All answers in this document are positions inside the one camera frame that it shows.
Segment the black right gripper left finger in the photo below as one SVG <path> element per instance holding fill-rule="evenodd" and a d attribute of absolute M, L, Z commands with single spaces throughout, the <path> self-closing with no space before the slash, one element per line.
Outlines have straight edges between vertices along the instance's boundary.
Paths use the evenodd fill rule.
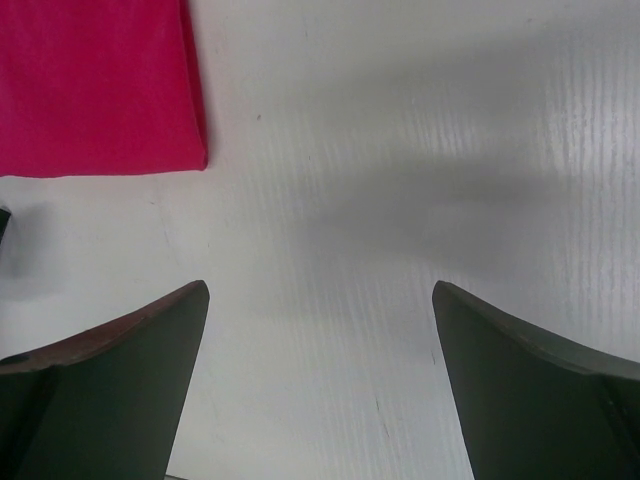
<path fill-rule="evenodd" d="M 2 478 L 164 478 L 209 299 L 206 283 L 193 281 L 2 359 Z"/>

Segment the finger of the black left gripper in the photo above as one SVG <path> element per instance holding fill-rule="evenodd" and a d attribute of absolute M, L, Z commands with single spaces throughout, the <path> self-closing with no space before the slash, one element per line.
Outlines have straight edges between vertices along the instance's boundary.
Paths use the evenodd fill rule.
<path fill-rule="evenodd" d="M 3 240 L 6 229 L 11 219 L 11 212 L 5 208 L 0 208 L 0 242 Z"/>

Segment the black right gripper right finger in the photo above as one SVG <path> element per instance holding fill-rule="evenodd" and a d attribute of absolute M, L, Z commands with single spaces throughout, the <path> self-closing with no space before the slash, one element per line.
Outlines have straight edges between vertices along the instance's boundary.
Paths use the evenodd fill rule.
<path fill-rule="evenodd" d="M 638 478 L 638 363 L 449 282 L 436 283 L 432 302 L 475 478 Z"/>

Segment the crimson pink t-shirt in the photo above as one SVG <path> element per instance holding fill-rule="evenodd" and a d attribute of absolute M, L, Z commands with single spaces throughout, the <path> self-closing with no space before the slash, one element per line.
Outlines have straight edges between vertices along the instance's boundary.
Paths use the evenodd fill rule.
<path fill-rule="evenodd" d="M 186 1 L 5 1 L 1 172 L 202 170 L 207 118 Z"/>

